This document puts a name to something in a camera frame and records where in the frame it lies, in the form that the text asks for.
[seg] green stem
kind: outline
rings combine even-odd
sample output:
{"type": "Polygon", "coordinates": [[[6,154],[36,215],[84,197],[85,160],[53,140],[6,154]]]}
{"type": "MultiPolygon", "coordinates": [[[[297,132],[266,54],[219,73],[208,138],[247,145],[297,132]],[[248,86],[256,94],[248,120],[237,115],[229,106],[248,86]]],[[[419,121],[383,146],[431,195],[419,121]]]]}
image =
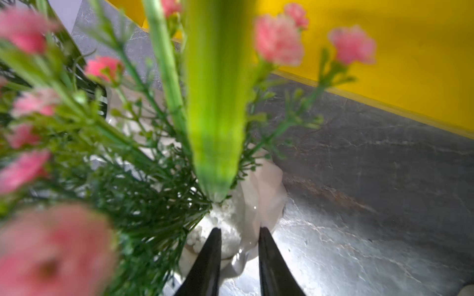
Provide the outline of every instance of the green stem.
{"type": "Polygon", "coordinates": [[[98,20],[98,29],[103,31],[107,36],[113,36],[114,38],[109,39],[110,46],[118,46],[119,42],[115,38],[114,29],[112,26],[111,21],[105,17],[104,9],[102,8],[101,1],[99,0],[89,0],[89,3],[94,10],[95,14],[97,15],[98,20]]]}
{"type": "Polygon", "coordinates": [[[315,88],[314,92],[310,95],[310,97],[307,98],[306,100],[304,100],[303,102],[301,102],[300,107],[296,111],[296,115],[300,115],[301,113],[306,111],[310,107],[310,105],[314,102],[314,100],[317,99],[319,96],[321,96],[324,93],[326,88],[327,88],[327,86],[325,84],[320,83],[315,88]]]}
{"type": "Polygon", "coordinates": [[[254,78],[253,85],[257,85],[261,83],[275,69],[277,69],[275,65],[265,61],[262,58],[259,58],[256,70],[255,70],[255,78],[254,78]]]}
{"type": "Polygon", "coordinates": [[[138,75],[136,68],[132,65],[132,62],[125,54],[125,51],[123,50],[123,48],[116,48],[115,50],[118,53],[122,62],[124,63],[125,69],[129,73],[129,75],[132,77],[132,79],[135,81],[135,84],[138,86],[138,89],[140,90],[140,92],[142,92],[145,95],[146,100],[150,103],[153,110],[155,110],[158,116],[164,121],[164,123],[172,131],[173,127],[168,122],[168,119],[166,119],[166,114],[161,110],[161,108],[158,106],[157,102],[155,101],[155,98],[153,98],[153,96],[150,94],[150,90],[142,81],[142,79],[140,78],[140,75],[138,75]]]}
{"type": "MultiPolygon", "coordinates": [[[[127,104],[128,100],[125,97],[125,94],[123,93],[123,90],[120,87],[116,87],[115,91],[118,93],[118,96],[120,97],[120,100],[122,101],[122,104],[123,105],[127,104]]],[[[133,107],[131,107],[130,110],[127,110],[127,111],[130,112],[130,114],[132,115],[132,120],[135,121],[138,124],[138,126],[140,127],[140,129],[143,133],[143,136],[145,136],[146,129],[143,126],[143,124],[140,122],[140,118],[138,117],[138,115],[133,110],[133,107]]]]}
{"type": "Polygon", "coordinates": [[[53,191],[55,191],[58,194],[61,194],[65,197],[68,197],[70,199],[75,199],[75,200],[82,200],[84,201],[83,198],[77,197],[77,195],[70,190],[67,190],[63,188],[61,185],[59,185],[57,182],[52,181],[52,180],[43,180],[43,182],[53,191]]]}
{"type": "MultiPolygon", "coordinates": [[[[81,117],[81,118],[88,118],[90,117],[85,110],[82,108],[82,106],[77,103],[73,98],[71,98],[68,95],[67,90],[64,89],[64,86],[57,82],[54,81],[52,83],[52,86],[54,87],[55,91],[58,93],[58,95],[63,99],[63,102],[69,106],[76,114],[81,117]]],[[[140,163],[140,169],[144,168],[150,168],[154,165],[154,163],[151,161],[151,159],[144,154],[138,147],[137,143],[133,141],[132,139],[126,137],[124,134],[122,134],[120,131],[109,125],[102,117],[97,116],[94,118],[94,126],[97,128],[97,130],[100,131],[100,133],[108,138],[112,143],[118,144],[119,146],[127,147],[130,149],[130,156],[135,158],[139,163],[140,163]]]]}
{"type": "Polygon", "coordinates": [[[74,86],[74,90],[77,90],[77,76],[80,76],[80,78],[82,78],[82,80],[88,85],[88,89],[94,91],[95,90],[95,87],[92,87],[93,86],[93,83],[92,81],[90,81],[89,79],[87,79],[84,75],[84,73],[77,67],[79,61],[82,59],[84,59],[85,57],[91,55],[91,54],[94,54],[96,50],[93,50],[92,52],[88,53],[88,54],[83,54],[79,57],[77,57],[76,59],[74,59],[73,61],[73,68],[72,68],[72,75],[73,75],[73,86],[74,86]]]}
{"type": "Polygon", "coordinates": [[[22,84],[18,84],[18,83],[14,83],[14,82],[8,82],[7,85],[5,85],[5,87],[11,89],[11,90],[18,90],[18,91],[26,91],[26,90],[31,90],[31,88],[29,88],[28,86],[26,85],[22,85],[22,84]]]}
{"type": "Polygon", "coordinates": [[[173,48],[169,41],[169,33],[163,7],[158,0],[142,0],[142,3],[150,25],[150,39],[161,72],[164,97],[170,109],[176,130],[184,135],[186,122],[181,88],[178,80],[178,72],[176,71],[173,48]]]}
{"type": "Polygon", "coordinates": [[[252,155],[254,155],[254,153],[257,152],[260,148],[262,148],[263,145],[270,142],[274,138],[282,135],[290,126],[292,126],[292,124],[289,121],[284,121],[280,123],[273,133],[264,137],[257,145],[255,145],[255,147],[246,152],[245,156],[252,157],[252,155]]]}

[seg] pink flower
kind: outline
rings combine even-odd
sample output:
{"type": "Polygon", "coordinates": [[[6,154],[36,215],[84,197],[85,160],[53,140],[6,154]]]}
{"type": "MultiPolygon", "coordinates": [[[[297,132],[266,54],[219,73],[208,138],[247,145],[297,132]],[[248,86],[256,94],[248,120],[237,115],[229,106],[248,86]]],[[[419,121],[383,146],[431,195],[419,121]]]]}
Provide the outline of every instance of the pink flower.
{"type": "Polygon", "coordinates": [[[123,72],[123,64],[120,60],[108,56],[98,56],[95,60],[87,62],[85,73],[104,79],[107,82],[117,80],[118,74],[123,72]]]}
{"type": "Polygon", "coordinates": [[[0,89],[4,87],[5,85],[7,85],[7,83],[8,83],[8,80],[5,77],[0,76],[0,89]]]}
{"type": "Polygon", "coordinates": [[[48,150],[25,152],[0,170],[0,195],[13,192],[38,177],[47,176],[43,165],[49,157],[48,150]]]}
{"type": "Polygon", "coordinates": [[[9,135],[5,135],[8,143],[14,149],[18,149],[25,144],[29,145],[36,145],[38,144],[41,138],[32,133],[33,126],[23,123],[17,126],[14,126],[13,133],[9,135]]]}
{"type": "Polygon", "coordinates": [[[0,233],[2,296],[97,296],[116,261],[107,220],[79,204],[26,211],[0,233]]]}
{"type": "Polygon", "coordinates": [[[181,4],[177,0],[161,0],[164,16],[169,17],[175,12],[181,11],[181,4]]]}
{"type": "Polygon", "coordinates": [[[255,47],[267,62],[298,66],[304,50],[294,21],[287,16],[265,15],[255,24],[255,47]]]}
{"type": "Polygon", "coordinates": [[[285,5],[285,14],[291,17],[296,26],[300,29],[307,30],[310,20],[306,17],[306,11],[303,6],[297,3],[288,3],[285,5]]]}
{"type": "Polygon", "coordinates": [[[55,106],[60,102],[60,98],[54,89],[38,89],[31,92],[23,92],[13,103],[11,115],[20,117],[34,112],[45,116],[52,116],[55,113],[55,106]]]}
{"type": "Polygon", "coordinates": [[[337,49],[336,59],[342,64],[349,65],[354,61],[375,62],[375,41],[359,26],[335,28],[328,38],[337,49]]]}
{"type": "Polygon", "coordinates": [[[46,49],[44,34],[58,24],[29,9],[9,8],[0,12],[0,38],[5,38],[28,54],[42,54],[46,49]]]}

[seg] white vase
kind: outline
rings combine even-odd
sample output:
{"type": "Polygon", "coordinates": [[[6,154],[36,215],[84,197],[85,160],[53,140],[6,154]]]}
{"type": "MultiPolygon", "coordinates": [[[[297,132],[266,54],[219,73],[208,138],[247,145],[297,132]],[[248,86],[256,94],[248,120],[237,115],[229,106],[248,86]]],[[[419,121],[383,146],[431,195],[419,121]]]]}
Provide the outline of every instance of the white vase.
{"type": "MultiPolygon", "coordinates": [[[[259,150],[255,156],[265,154],[265,150],[259,150]]],[[[267,227],[273,231],[283,215],[283,207],[287,200],[287,193],[282,183],[283,172],[265,158],[260,158],[257,162],[261,166],[257,166],[255,171],[249,171],[245,180],[238,185],[240,186],[238,190],[241,190],[242,194],[232,197],[244,200],[245,208],[240,214],[244,215],[244,225],[239,251],[232,258],[223,259],[220,263],[221,283],[226,278],[234,278],[242,274],[245,264],[258,256],[257,243],[260,227],[267,227]]],[[[189,273],[197,256],[193,248],[187,246],[183,249],[179,261],[180,276],[185,277],[189,273]]]]}

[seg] yellow wall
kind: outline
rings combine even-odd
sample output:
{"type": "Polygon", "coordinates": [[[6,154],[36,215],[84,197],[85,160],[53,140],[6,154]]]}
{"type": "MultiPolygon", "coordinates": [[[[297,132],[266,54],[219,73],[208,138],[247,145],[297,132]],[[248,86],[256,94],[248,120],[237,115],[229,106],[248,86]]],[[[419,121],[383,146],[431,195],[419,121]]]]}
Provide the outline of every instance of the yellow wall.
{"type": "Polygon", "coordinates": [[[141,0],[105,0],[117,9],[123,9],[126,16],[140,27],[145,21],[145,13],[141,0]]]}
{"type": "MultiPolygon", "coordinates": [[[[143,25],[133,2],[127,14],[143,25]]],[[[288,2],[259,0],[258,13],[275,15],[288,2]]],[[[300,67],[283,67],[280,74],[314,85],[320,49],[329,46],[327,32],[359,24],[377,41],[377,64],[355,64],[351,72],[358,82],[333,92],[474,138],[474,1],[295,2],[310,18],[309,30],[302,37],[306,54],[300,67]]]]}

